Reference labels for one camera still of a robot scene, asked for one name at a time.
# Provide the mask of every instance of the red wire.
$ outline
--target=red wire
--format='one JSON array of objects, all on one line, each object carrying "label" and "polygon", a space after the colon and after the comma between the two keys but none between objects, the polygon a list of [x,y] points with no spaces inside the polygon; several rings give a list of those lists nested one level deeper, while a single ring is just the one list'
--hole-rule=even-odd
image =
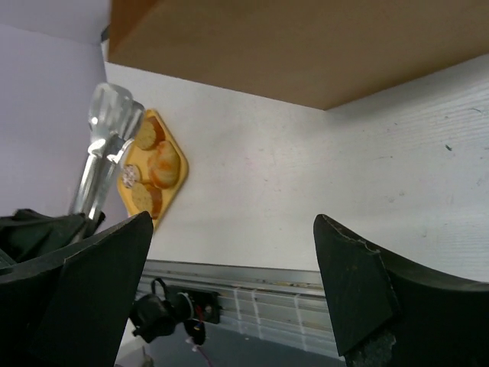
[{"label": "red wire", "polygon": [[203,322],[204,321],[204,315],[202,314],[202,308],[200,308],[200,306],[198,306],[198,305],[196,307],[196,312],[197,312],[197,316],[199,317],[199,321]]},{"label": "red wire", "polygon": [[204,351],[202,350],[202,348],[201,348],[200,346],[197,346],[197,352],[199,352],[199,353],[200,353],[200,355],[201,355],[202,357],[204,357],[204,359],[205,359],[205,360],[206,360],[206,362],[207,362],[207,366],[208,366],[208,367],[212,367],[212,362],[211,362],[211,360],[210,360],[210,359],[209,359],[209,357],[208,357],[208,356],[207,356],[207,355],[204,353]]}]

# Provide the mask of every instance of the pastry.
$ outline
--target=pastry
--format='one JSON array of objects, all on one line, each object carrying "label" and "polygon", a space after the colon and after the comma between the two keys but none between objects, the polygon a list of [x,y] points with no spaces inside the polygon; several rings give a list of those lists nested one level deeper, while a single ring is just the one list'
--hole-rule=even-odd
[{"label": "pastry", "polygon": [[165,140],[165,131],[154,116],[144,119],[134,143],[143,151],[154,149],[160,141]]},{"label": "pastry", "polygon": [[180,176],[180,156],[169,141],[162,141],[147,160],[148,176],[160,189],[172,187]]},{"label": "pastry", "polygon": [[124,187],[131,189],[136,182],[141,180],[141,172],[135,164],[126,164],[122,171],[122,183]]},{"label": "pastry", "polygon": [[131,190],[132,202],[141,212],[149,212],[156,218],[161,211],[163,200],[161,190],[150,183],[136,182]]}]

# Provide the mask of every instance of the wire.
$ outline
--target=wire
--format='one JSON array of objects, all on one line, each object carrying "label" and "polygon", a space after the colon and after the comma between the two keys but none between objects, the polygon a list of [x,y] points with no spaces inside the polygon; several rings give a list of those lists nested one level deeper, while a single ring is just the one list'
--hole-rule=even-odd
[{"label": "wire", "polygon": [[146,354],[146,349],[143,347],[143,364],[141,367],[154,367],[154,360],[150,355]]},{"label": "wire", "polygon": [[204,315],[202,313],[202,308],[197,305],[196,306],[196,313],[197,313],[197,316],[199,317],[199,323],[197,325],[195,325],[193,328],[197,331],[200,330],[200,326],[204,323]]},{"label": "wire", "polygon": [[197,352],[199,352],[199,353],[200,353],[200,355],[201,355],[202,357],[204,357],[204,359],[205,359],[205,360],[206,360],[206,362],[207,362],[207,367],[212,367],[212,362],[211,362],[211,360],[209,359],[209,357],[206,355],[206,353],[204,352],[204,350],[202,349],[202,347],[197,346]]},{"label": "wire", "polygon": [[204,352],[204,349],[201,346],[196,345],[193,342],[193,339],[190,337],[186,340],[187,343],[192,344],[192,351],[193,352],[199,352],[199,354],[204,358],[204,360],[207,363],[207,367],[213,367],[214,365],[211,362],[211,359],[207,356],[207,354]]},{"label": "wire", "polygon": [[162,288],[164,292],[165,299],[167,298],[168,295],[168,288],[163,279],[161,278],[155,278],[151,281],[151,293],[156,294],[156,283],[158,283]]}]

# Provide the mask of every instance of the white panel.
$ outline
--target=white panel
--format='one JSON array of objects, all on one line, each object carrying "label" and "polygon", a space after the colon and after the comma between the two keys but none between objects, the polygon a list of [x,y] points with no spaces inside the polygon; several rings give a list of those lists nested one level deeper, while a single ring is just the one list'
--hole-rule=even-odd
[{"label": "white panel", "polygon": [[106,70],[160,111],[189,159],[150,258],[317,270],[313,220],[326,213],[489,281],[489,56],[328,112]]}]

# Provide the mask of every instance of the purple wall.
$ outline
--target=purple wall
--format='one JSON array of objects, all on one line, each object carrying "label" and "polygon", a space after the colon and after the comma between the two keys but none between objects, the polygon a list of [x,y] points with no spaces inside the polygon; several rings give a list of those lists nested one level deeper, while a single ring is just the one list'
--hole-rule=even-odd
[{"label": "purple wall", "polygon": [[97,44],[109,9],[110,0],[0,0],[0,24]]},{"label": "purple wall", "polygon": [[[99,45],[0,24],[0,216],[67,213],[89,143],[88,107],[105,81]],[[105,226],[126,210],[115,187]]]}]

